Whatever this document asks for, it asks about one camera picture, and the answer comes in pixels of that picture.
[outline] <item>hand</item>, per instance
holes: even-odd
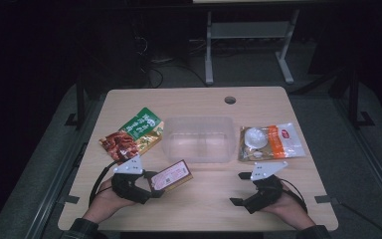
[[[98,189],[95,200],[89,207],[84,219],[94,223],[101,223],[111,217],[117,210],[125,206],[132,206],[135,202],[121,198],[111,189],[111,178],[104,181]]]
[[[286,185],[283,183],[282,185],[284,190],[289,190]],[[314,221],[312,221],[302,207],[287,193],[282,193],[282,196],[275,204],[269,205],[261,211],[275,214],[284,223],[299,231],[315,225]]]

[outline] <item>food package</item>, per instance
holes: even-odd
[[[180,160],[147,180],[151,190],[164,190],[167,192],[192,178],[187,163],[185,160]]]
[[[163,121],[143,108],[118,131],[99,140],[113,160],[130,159],[145,154],[162,139]]]
[[[242,126],[239,161],[305,156],[291,122],[270,126]]]

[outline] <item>black device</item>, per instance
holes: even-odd
[[[241,179],[248,180],[250,179],[250,172],[241,172],[238,174]],[[253,214],[256,211],[274,204],[282,196],[282,193],[290,195],[292,198],[299,203],[303,210],[307,211],[306,204],[303,201],[302,196],[300,198],[290,190],[284,190],[284,187],[281,183],[282,179],[279,179],[275,175],[271,175],[265,179],[259,179],[253,181],[257,187],[257,193],[253,196],[242,199],[242,198],[230,198],[232,203],[235,206],[244,206],[250,214]]]
[[[89,206],[95,200],[98,194],[97,189],[103,180],[104,176],[107,174],[109,169],[118,162],[125,162],[125,160],[117,160],[112,162],[109,166],[105,167],[95,182],[95,186],[90,195]],[[144,178],[151,178],[157,172],[142,170],[141,174],[128,174],[128,173],[115,173],[111,179],[111,190],[116,193],[117,196],[121,198],[128,199],[130,201],[138,202],[144,204],[150,198],[159,198],[163,195],[164,190],[151,190],[147,191],[135,185],[135,181],[144,176]]]

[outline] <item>metal frame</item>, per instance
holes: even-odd
[[[290,21],[281,22],[246,22],[246,23],[213,23],[212,12],[207,14],[207,40],[206,40],[206,84],[213,85],[212,67],[212,39],[233,39],[233,38],[283,38],[284,45],[276,57],[281,67],[287,84],[293,84],[293,77],[287,66],[286,55],[290,40],[293,35],[299,10],[293,11]]]

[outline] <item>clear plastic container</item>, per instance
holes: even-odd
[[[231,118],[178,117],[164,121],[162,147],[172,162],[228,162],[235,144]]]

